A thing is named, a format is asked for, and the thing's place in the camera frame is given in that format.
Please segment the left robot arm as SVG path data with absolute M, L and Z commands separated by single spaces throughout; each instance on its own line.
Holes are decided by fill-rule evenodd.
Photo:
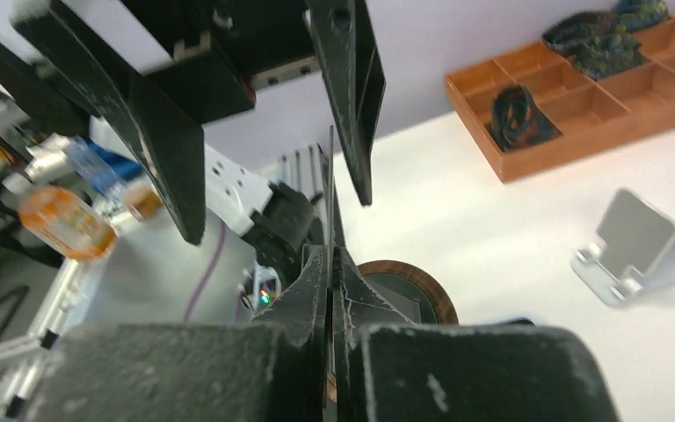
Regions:
M 373 200 L 371 152 L 386 87 L 363 1 L 128 1 L 170 55 L 141 73 L 66 1 L 22 1 L 11 26 L 47 58 L 145 168 L 181 236 L 199 244 L 216 214 L 258 260 L 298 272 L 316 206 L 284 183 L 220 161 L 205 166 L 203 126 L 247 112 L 276 69 L 320 70 L 347 169 Z

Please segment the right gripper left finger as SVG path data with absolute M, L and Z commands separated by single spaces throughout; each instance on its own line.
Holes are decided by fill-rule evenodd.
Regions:
M 47 354 L 26 421 L 320 421 L 325 247 L 248 324 L 80 324 Z

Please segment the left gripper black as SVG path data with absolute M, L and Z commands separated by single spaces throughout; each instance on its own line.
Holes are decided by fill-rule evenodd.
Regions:
M 14 28 L 133 153 L 187 243 L 200 244 L 206 227 L 200 124 L 247 112 L 258 90 L 320 68 L 354 190 L 361 205 L 373 203 L 371 153 L 386 77 L 365 1 L 124 6 L 170 56 L 143 76 L 63 1 L 18 2 Z

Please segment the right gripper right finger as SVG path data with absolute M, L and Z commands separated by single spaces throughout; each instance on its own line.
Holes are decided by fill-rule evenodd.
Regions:
M 340 421 L 615 421 L 592 353 L 534 324 L 415 324 L 332 252 Z

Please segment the brown round base stand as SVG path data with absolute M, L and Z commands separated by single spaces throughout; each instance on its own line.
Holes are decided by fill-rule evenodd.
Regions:
M 356 266 L 345 248 L 334 181 L 334 139 L 331 126 L 322 152 L 323 193 L 326 195 L 323 258 L 325 297 L 325 417 L 353 421 L 347 341 L 366 324 L 457 324 L 444 288 L 430 274 L 396 260 L 375 260 Z

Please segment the silver white phone stand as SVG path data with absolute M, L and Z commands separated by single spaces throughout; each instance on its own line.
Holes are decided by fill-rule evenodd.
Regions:
M 619 308 L 675 285 L 675 220 L 627 188 L 616 191 L 594 241 L 575 251 L 572 272 Z

